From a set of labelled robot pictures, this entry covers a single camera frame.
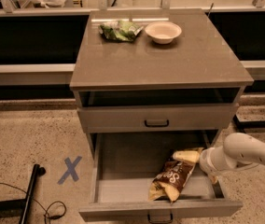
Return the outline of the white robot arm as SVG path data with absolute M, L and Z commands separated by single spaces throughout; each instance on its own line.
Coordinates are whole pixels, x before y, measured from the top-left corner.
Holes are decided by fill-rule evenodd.
M 265 143 L 245 133 L 232 133 L 220 147 L 176 151 L 173 159 L 197 162 L 215 184 L 226 172 L 242 171 L 258 164 L 265 166 Z

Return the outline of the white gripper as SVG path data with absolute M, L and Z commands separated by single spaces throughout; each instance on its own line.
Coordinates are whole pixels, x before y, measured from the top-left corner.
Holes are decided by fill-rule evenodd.
M 200 150 L 182 150 L 173 154 L 173 159 L 177 161 L 199 162 L 200 168 L 209 175 L 212 184 L 218 181 L 217 176 L 227 171 L 235 171 L 237 160 L 232 157 L 229 147 L 209 147 L 202 154 Z

